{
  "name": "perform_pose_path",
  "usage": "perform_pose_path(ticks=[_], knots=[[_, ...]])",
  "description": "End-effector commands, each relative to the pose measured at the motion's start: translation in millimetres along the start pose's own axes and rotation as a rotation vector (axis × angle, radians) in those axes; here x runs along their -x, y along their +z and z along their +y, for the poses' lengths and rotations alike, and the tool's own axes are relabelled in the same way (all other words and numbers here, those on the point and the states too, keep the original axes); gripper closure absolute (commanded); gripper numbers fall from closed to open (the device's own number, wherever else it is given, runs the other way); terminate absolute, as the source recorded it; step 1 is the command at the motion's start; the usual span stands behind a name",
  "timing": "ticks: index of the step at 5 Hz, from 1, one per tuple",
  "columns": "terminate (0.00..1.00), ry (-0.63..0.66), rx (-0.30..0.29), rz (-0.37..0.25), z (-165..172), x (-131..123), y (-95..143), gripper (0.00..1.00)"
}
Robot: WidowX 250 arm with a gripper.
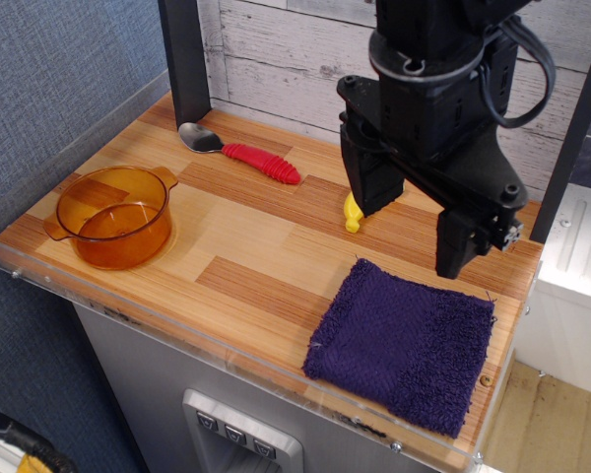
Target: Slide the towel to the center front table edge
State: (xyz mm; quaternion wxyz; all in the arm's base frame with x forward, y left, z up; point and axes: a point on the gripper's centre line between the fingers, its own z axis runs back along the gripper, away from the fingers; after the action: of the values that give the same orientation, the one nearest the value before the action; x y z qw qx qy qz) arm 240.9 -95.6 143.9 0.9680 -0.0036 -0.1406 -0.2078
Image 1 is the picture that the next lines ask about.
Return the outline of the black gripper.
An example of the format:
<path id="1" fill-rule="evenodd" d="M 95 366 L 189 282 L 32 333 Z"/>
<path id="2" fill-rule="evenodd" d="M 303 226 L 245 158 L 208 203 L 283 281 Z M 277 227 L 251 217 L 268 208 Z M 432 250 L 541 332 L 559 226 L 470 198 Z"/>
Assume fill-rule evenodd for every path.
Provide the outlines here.
<path id="1" fill-rule="evenodd" d="M 497 142 L 480 83 L 422 87 L 349 75 L 337 92 L 341 153 L 366 217 L 398 198 L 407 182 L 437 202 L 436 273 L 456 279 L 476 256 L 516 242 L 516 214 L 528 202 Z"/>

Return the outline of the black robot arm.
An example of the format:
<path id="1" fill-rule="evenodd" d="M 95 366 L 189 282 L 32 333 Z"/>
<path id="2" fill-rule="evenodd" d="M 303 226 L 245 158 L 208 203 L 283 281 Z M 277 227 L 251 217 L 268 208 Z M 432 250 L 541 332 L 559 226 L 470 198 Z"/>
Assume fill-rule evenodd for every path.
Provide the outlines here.
<path id="1" fill-rule="evenodd" d="M 341 152 L 371 215 L 414 184 L 441 207 L 436 273 L 517 241 L 527 190 L 500 148 L 517 45 L 501 24 L 517 1 L 380 1 L 368 46 L 375 77 L 349 75 Z"/>

